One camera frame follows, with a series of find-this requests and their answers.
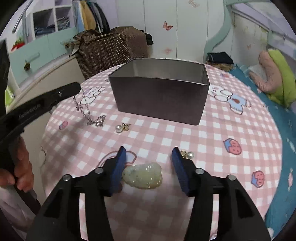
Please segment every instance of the blue gripper pad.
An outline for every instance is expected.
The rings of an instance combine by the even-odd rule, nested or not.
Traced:
[[[172,152],[172,161],[177,174],[182,191],[188,196],[189,195],[189,177],[183,165],[183,157],[178,149],[175,147]]]
[[[123,146],[121,146],[116,157],[114,158],[116,160],[116,163],[113,168],[113,172],[110,175],[110,194],[113,194],[114,192],[118,191],[119,184],[122,179],[122,172],[124,170],[124,166],[126,163],[126,149]]]

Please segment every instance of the gold butterfly earring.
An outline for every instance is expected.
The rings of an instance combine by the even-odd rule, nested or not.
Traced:
[[[124,131],[128,131],[130,125],[131,125],[131,124],[125,124],[125,123],[122,123],[122,129],[123,129]]]

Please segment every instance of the pearl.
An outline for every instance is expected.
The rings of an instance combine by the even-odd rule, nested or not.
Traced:
[[[122,129],[122,125],[117,125],[117,126],[115,127],[115,130],[116,130],[117,133],[121,133],[121,132],[123,131],[123,129]]]
[[[193,159],[193,158],[194,158],[194,153],[193,153],[192,151],[189,151],[189,152],[187,153],[187,158],[188,158],[188,159]]]

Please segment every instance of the human hand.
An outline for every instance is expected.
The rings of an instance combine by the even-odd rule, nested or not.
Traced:
[[[19,138],[17,158],[19,161],[15,166],[15,176],[18,178],[16,185],[19,190],[28,192],[33,188],[34,174],[32,172],[32,164],[29,160],[29,153],[22,137]],[[13,175],[7,170],[0,169],[0,186],[5,187],[14,184],[15,179]]]

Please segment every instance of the round table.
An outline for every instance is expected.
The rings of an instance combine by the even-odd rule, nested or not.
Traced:
[[[92,117],[106,115],[103,127],[87,126],[73,98],[53,112],[42,143],[47,153],[41,168],[46,195],[64,174],[86,175],[124,146],[128,162],[160,164],[163,183],[150,190],[123,183],[120,193],[105,198],[114,240],[183,240],[194,199],[182,193],[174,172],[170,155],[177,146],[192,151],[196,167],[211,175],[234,174],[264,217],[279,182],[282,152],[281,136],[264,103],[232,75],[206,65],[211,85],[198,126],[123,113],[108,80],[117,68],[81,84]],[[76,98],[85,104],[82,92]],[[123,122],[131,124],[129,131],[116,133],[115,126]],[[83,200],[81,195],[81,235],[87,239]],[[212,234],[218,210],[214,195]]]

